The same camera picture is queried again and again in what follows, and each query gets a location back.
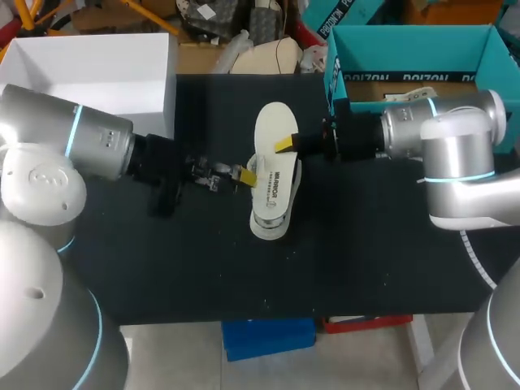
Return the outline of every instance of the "white box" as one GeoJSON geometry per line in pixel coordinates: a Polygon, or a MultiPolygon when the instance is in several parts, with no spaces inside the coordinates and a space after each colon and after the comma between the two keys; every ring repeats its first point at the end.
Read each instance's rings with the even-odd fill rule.
{"type": "Polygon", "coordinates": [[[130,119],[173,137],[176,39],[166,33],[15,39],[0,64],[14,84],[130,119]]]}

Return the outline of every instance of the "white floor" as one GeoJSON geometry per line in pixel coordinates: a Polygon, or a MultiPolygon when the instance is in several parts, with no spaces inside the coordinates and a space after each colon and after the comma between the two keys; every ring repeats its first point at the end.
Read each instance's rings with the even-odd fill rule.
{"type": "Polygon", "coordinates": [[[220,323],[124,327],[127,390],[417,389],[403,327],[318,335],[309,349],[228,362],[220,323]]]}

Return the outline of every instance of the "black tabletop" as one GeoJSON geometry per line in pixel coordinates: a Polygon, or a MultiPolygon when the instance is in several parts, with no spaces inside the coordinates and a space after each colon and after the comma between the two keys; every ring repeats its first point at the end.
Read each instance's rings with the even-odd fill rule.
{"type": "MultiPolygon", "coordinates": [[[[247,162],[269,102],[286,103],[303,133],[327,112],[318,75],[179,76],[176,100],[176,133],[223,163],[247,162]]],[[[274,242],[249,230],[247,188],[187,186],[161,220],[146,215],[145,186],[89,180],[71,261],[119,324],[477,310],[490,289],[459,233],[431,225],[421,177],[414,161],[310,158],[289,232],[274,242]]],[[[520,255],[519,234],[469,235],[497,282],[520,255]]]]}

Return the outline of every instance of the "insole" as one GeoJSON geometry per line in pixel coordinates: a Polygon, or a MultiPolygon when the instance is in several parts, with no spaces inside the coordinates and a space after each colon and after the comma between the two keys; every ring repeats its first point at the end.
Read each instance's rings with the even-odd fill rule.
{"type": "Polygon", "coordinates": [[[287,212],[297,154],[276,154],[275,143],[296,132],[296,118],[283,103],[269,103],[258,114],[254,128],[257,184],[253,189],[253,212],[260,219],[278,219],[287,212]]]}

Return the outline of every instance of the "blue box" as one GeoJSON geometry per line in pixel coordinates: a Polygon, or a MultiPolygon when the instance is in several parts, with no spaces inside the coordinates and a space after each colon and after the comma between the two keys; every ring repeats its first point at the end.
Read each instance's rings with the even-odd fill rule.
{"type": "MultiPolygon", "coordinates": [[[[520,134],[520,70],[494,26],[338,26],[328,38],[324,83],[333,102],[346,81],[475,83],[500,94],[508,114],[508,153],[520,134]]],[[[353,111],[382,112],[395,102],[352,102],[353,111]]]]}
{"type": "Polygon", "coordinates": [[[303,23],[327,39],[337,24],[367,24],[384,0],[311,0],[303,23]]]}
{"type": "Polygon", "coordinates": [[[311,347],[316,327],[312,319],[224,321],[222,334],[227,360],[234,362],[311,347]]]}

